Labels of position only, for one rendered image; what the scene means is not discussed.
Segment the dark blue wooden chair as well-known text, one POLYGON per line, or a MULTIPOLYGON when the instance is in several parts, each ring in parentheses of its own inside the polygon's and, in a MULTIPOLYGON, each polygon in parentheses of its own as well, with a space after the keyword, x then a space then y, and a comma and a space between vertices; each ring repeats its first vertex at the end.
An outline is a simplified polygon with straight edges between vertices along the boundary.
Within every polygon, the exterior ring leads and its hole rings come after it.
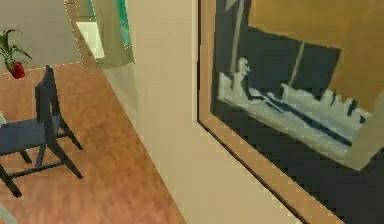
POLYGON ((21 197, 22 193, 14 179, 21 176, 65 165, 77 178, 83 177, 58 143, 59 138, 68 137, 79 150, 83 149, 62 116, 54 70, 49 65, 35 87, 35 104, 35 118, 0 126, 0 156, 19 153, 30 164, 32 160, 27 151, 39 148, 33 168, 9 174, 0 164, 0 179, 16 198, 21 197))

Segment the house plant in red pot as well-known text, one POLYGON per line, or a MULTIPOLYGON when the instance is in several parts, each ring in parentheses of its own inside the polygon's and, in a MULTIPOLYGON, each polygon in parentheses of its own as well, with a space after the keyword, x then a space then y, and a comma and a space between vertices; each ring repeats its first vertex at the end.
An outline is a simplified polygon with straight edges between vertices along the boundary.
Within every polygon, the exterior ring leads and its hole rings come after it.
POLYGON ((15 59, 14 54, 20 53, 27 58, 31 59, 31 56, 22 50, 18 45, 9 44, 9 35, 12 32, 17 32, 17 29, 5 28, 0 33, 0 55, 4 58, 4 64, 8 72, 14 79, 21 79, 25 77, 25 70, 23 64, 24 60, 18 61, 15 59))

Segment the large wood framed wall picture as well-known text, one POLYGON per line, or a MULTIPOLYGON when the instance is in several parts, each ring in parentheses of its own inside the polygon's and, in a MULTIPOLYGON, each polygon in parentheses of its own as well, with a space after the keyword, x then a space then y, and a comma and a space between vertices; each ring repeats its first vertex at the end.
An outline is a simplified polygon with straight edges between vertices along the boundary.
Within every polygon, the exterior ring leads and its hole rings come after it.
POLYGON ((302 224, 384 224, 384 0, 198 0, 199 123, 302 224))

